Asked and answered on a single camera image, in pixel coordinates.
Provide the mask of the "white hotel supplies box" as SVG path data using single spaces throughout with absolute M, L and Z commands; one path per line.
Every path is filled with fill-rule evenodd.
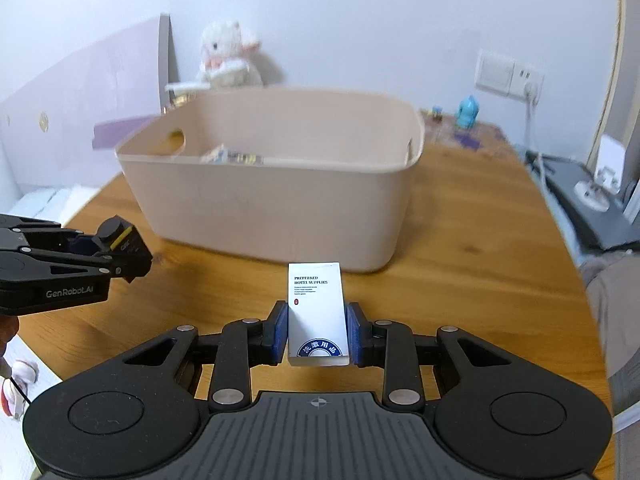
M 288 265 L 288 362 L 292 366 L 349 364 L 338 262 Z

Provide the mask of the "blue cartoon tissue pack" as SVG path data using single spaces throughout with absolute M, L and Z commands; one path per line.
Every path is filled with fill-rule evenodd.
M 229 158 L 228 148 L 224 144 L 219 144 L 201 156 L 203 164 L 225 164 Z

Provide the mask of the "small black box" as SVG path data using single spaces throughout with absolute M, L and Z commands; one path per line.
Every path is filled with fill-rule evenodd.
M 153 255 L 134 224 L 122 217 L 106 219 L 93 235 L 96 253 L 108 262 L 115 278 L 131 283 L 151 270 Z

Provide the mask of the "long starry cartoon box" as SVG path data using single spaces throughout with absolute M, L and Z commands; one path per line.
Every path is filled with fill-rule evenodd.
M 228 162 L 242 165 L 262 165 L 264 163 L 264 159 L 262 156 L 256 154 L 230 152 L 228 155 Z

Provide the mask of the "pink purple headboard panel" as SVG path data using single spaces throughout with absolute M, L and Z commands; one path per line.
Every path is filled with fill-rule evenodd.
M 78 50 L 1 104 L 1 141 L 18 188 L 100 186 L 119 173 L 116 122 L 167 104 L 170 18 L 132 25 Z

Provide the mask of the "beige plastic storage bin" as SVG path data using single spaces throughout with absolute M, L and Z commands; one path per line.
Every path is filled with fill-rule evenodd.
M 203 164 L 224 144 L 262 165 Z M 424 149 L 424 122 L 385 94 L 213 91 L 150 122 L 116 155 L 154 233 L 275 262 L 390 262 Z

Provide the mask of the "grey cloth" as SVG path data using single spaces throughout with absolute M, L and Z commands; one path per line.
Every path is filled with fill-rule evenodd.
M 608 252 L 579 269 L 597 324 L 615 414 L 639 401 L 639 255 Z

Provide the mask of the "tiny mushroom figurine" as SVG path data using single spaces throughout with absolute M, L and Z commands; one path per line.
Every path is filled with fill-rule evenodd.
M 433 106 L 432 110 L 431 110 L 431 116 L 434 120 L 434 122 L 441 122 L 442 121 L 442 108 L 439 106 Z

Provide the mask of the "blue cartoon figurine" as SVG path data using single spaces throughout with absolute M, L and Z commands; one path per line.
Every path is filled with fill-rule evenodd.
M 474 96 L 463 99 L 456 114 L 456 126 L 459 129 L 470 130 L 474 127 L 480 106 Z

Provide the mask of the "grey laptop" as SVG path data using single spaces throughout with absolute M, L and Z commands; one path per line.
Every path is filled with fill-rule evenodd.
M 622 188 L 625 158 L 623 146 L 603 142 L 596 171 L 590 172 L 580 162 L 525 152 L 526 162 L 544 173 L 546 188 L 572 222 L 582 247 L 599 252 L 639 248 L 639 227 L 625 216 L 616 198 Z

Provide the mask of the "white plush lamb toy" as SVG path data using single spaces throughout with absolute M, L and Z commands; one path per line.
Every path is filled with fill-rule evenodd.
M 196 80 L 212 89 L 262 86 L 262 76 L 252 61 L 262 43 L 238 22 L 213 22 L 201 34 L 201 59 Z

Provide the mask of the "white phone stand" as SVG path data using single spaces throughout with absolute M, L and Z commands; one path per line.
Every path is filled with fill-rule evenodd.
M 578 180 L 574 185 L 578 200 L 595 212 L 607 212 L 610 209 L 608 196 L 617 195 L 622 187 L 625 158 L 623 144 L 604 134 L 600 140 L 593 176 Z

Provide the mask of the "white shelf unit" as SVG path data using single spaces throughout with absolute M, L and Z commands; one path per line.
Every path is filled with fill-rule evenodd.
M 626 150 L 623 182 L 639 177 L 639 0 L 618 0 L 612 75 L 588 158 L 593 169 L 601 136 Z

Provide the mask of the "white wall switch socket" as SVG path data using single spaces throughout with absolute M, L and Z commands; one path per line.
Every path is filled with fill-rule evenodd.
M 476 63 L 475 85 L 510 99 L 537 103 L 544 85 L 544 74 L 513 58 L 480 51 Z

